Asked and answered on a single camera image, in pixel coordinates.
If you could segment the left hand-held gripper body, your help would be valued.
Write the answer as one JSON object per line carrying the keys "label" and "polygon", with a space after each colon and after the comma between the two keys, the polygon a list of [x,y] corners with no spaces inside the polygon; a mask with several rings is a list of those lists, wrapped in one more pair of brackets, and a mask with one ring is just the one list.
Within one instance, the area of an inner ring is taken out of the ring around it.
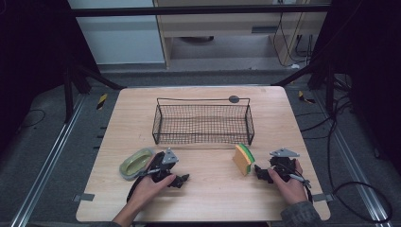
{"label": "left hand-held gripper body", "polygon": [[179,162],[179,158],[175,155],[171,148],[157,153],[148,166],[148,175],[156,183],[170,175],[170,170]]}

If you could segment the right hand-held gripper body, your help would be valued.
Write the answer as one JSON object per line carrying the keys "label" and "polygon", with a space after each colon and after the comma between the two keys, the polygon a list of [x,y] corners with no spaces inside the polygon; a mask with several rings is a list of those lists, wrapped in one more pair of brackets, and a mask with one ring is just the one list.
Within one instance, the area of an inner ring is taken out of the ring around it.
{"label": "right hand-held gripper body", "polygon": [[291,179],[290,175],[296,173],[295,161],[300,154],[287,148],[280,148],[272,151],[270,155],[270,166],[283,181],[288,182]]}

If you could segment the yellow and green sponge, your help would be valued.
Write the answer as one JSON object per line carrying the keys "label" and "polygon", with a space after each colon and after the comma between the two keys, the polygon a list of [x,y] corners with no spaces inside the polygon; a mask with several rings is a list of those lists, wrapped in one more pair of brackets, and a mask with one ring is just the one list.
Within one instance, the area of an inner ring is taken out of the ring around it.
{"label": "yellow and green sponge", "polygon": [[243,144],[235,145],[235,156],[233,161],[240,170],[240,172],[246,176],[251,172],[254,158],[250,150]]}

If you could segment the black wire mesh basket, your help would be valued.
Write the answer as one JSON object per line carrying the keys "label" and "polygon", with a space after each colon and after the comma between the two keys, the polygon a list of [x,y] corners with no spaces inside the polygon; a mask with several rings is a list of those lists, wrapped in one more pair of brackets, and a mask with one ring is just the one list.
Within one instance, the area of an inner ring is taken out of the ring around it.
{"label": "black wire mesh basket", "polygon": [[157,145],[250,145],[255,135],[248,97],[158,97],[152,127]]}

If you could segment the person's right hand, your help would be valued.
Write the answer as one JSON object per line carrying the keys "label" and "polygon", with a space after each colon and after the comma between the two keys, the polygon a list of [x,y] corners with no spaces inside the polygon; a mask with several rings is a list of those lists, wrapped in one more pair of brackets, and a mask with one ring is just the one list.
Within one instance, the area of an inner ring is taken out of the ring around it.
{"label": "person's right hand", "polygon": [[284,201],[288,205],[293,205],[299,202],[308,201],[307,194],[304,189],[304,185],[295,179],[290,179],[285,182],[279,174],[272,168],[268,169],[270,177],[273,183],[278,188],[280,194],[284,198]]}

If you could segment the person's left hand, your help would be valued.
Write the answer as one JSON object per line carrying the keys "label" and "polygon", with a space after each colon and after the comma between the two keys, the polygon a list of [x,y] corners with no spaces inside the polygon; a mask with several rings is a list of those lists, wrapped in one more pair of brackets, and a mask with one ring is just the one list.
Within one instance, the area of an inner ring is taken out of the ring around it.
{"label": "person's left hand", "polygon": [[150,176],[146,176],[133,190],[131,198],[127,203],[129,210],[139,212],[175,179],[176,176],[172,174],[156,183]]}

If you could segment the yellow and black tape strip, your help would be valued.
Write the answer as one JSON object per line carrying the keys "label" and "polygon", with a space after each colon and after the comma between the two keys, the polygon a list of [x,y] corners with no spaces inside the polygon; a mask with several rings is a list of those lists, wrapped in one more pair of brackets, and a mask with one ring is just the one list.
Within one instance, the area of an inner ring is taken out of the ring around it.
{"label": "yellow and black tape strip", "polygon": [[97,105],[96,105],[96,109],[97,109],[97,110],[101,110],[101,109],[103,108],[104,103],[105,103],[107,97],[108,97],[108,94],[102,94],[102,95],[100,96],[99,101],[98,101],[98,103],[97,103]]}
{"label": "yellow and black tape strip", "polygon": [[305,102],[305,103],[309,103],[309,104],[315,104],[316,101],[313,98],[305,98],[305,95],[302,91],[298,91],[298,98],[299,100]]}

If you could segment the black metal stand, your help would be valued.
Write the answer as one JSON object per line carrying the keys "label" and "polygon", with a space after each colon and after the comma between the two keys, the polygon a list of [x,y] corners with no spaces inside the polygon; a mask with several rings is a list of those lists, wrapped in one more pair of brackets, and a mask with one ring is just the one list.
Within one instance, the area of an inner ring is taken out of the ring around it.
{"label": "black metal stand", "polygon": [[334,65],[324,57],[312,60],[309,65],[293,73],[289,77],[272,84],[285,87],[292,81],[310,74],[307,86],[311,90],[319,89],[325,83],[325,109],[331,114],[334,112]]}
{"label": "black metal stand", "polygon": [[78,89],[80,94],[89,94],[92,86],[89,84],[87,77],[95,79],[96,81],[106,85],[114,90],[125,89],[125,86],[114,83],[99,73],[81,65],[74,61],[69,61],[63,73],[63,86],[64,86],[64,100],[65,100],[65,123],[68,123],[74,113],[74,101],[72,86]]}

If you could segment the dark curtain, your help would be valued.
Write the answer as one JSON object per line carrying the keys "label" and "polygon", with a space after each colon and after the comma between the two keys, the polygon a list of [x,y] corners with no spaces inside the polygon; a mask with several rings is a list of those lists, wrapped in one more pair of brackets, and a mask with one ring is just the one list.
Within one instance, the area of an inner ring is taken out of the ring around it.
{"label": "dark curtain", "polygon": [[54,14],[69,9],[68,0],[0,0],[0,153],[34,97],[63,84],[57,38],[75,61],[98,70],[77,20]]}
{"label": "dark curtain", "polygon": [[352,98],[401,174],[401,0],[331,0],[313,54],[352,79]]}

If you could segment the white cabinet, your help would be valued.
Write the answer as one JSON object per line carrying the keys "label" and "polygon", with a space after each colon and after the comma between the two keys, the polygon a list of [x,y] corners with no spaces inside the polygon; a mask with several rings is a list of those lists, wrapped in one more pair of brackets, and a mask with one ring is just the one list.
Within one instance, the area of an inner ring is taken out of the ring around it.
{"label": "white cabinet", "polygon": [[[68,0],[72,9],[153,7],[152,0]],[[164,63],[155,16],[78,17],[98,65]]]}

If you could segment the light wooden desk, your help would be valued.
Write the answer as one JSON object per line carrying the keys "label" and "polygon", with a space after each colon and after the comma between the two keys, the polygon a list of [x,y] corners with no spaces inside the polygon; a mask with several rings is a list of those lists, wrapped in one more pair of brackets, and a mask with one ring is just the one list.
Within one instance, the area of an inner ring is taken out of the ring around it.
{"label": "light wooden desk", "polygon": [[[156,7],[329,4],[331,0],[152,0]],[[165,44],[178,37],[267,34],[283,65],[290,62],[296,38],[318,35],[325,12],[159,15]]]}

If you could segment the black horizontal metal bar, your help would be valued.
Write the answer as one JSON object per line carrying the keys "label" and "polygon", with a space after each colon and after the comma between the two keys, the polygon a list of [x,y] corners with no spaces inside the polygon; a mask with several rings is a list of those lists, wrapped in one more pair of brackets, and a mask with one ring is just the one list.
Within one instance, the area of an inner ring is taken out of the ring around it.
{"label": "black horizontal metal bar", "polygon": [[282,13],[282,12],[326,12],[330,4],[304,5],[238,5],[238,6],[190,6],[123,9],[70,9],[68,14],[75,17],[103,16],[148,16],[148,15],[191,15],[191,14],[232,14],[232,13]]}

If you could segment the grey metal table bracket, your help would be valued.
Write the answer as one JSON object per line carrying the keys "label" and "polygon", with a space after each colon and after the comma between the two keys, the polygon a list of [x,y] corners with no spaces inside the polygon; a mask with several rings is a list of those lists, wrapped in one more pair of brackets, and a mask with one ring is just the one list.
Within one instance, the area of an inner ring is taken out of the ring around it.
{"label": "grey metal table bracket", "polygon": [[314,201],[326,201],[326,202],[330,202],[333,201],[335,198],[332,194],[316,194],[312,196],[312,200]]}
{"label": "grey metal table bracket", "polygon": [[74,196],[73,201],[79,202],[79,201],[92,201],[94,199],[95,195],[94,194],[77,194]]}

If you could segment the aluminium floor rail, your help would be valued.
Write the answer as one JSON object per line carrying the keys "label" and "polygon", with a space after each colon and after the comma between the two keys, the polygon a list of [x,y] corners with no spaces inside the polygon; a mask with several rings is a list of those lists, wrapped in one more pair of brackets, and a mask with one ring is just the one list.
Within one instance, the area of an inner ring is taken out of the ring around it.
{"label": "aluminium floor rail", "polygon": [[37,175],[33,185],[30,187],[23,204],[20,206],[9,227],[26,227],[39,198],[43,194],[48,179],[52,174],[60,155],[62,154],[71,131],[76,125],[85,99],[85,95],[78,95],[78,99],[73,106],[73,113],[70,119],[63,124],[61,131],[55,143],[53,144],[52,149],[49,151],[49,154],[47,155],[39,174]]}
{"label": "aluminium floor rail", "polygon": [[[320,109],[323,111],[324,117],[327,119],[326,124],[328,125],[329,132],[327,136],[327,170],[328,178],[333,189],[332,195],[336,198],[345,209],[356,217],[363,219],[375,227],[393,227],[391,219],[393,215],[393,209],[391,203],[387,200],[386,196],[383,195],[377,188],[373,187],[367,179],[367,176],[362,171],[360,165],[358,164],[356,158],[351,153],[345,138],[337,127],[337,111],[334,109],[333,113],[329,113],[323,104],[323,97],[321,95],[316,95],[316,101]],[[338,185],[334,184],[332,176],[332,157],[331,157],[331,145],[335,143],[337,151],[344,162],[348,173],[350,174],[351,181],[340,183]],[[358,192],[361,201],[368,213],[364,216],[361,212],[352,208],[346,203],[345,199],[339,196],[342,189],[352,186]]]}

